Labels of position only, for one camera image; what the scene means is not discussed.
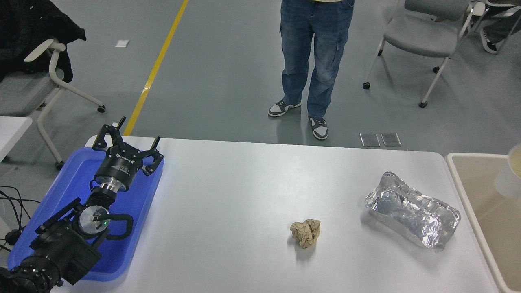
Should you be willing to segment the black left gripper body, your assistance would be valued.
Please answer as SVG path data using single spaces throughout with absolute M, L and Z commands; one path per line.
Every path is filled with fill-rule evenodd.
M 119 192 L 128 191 L 138 170 L 143 167 L 143 159 L 138 158 L 139 153 L 140 150 L 133 146 L 109 147 L 94 180 L 99 185 L 117 186 Z

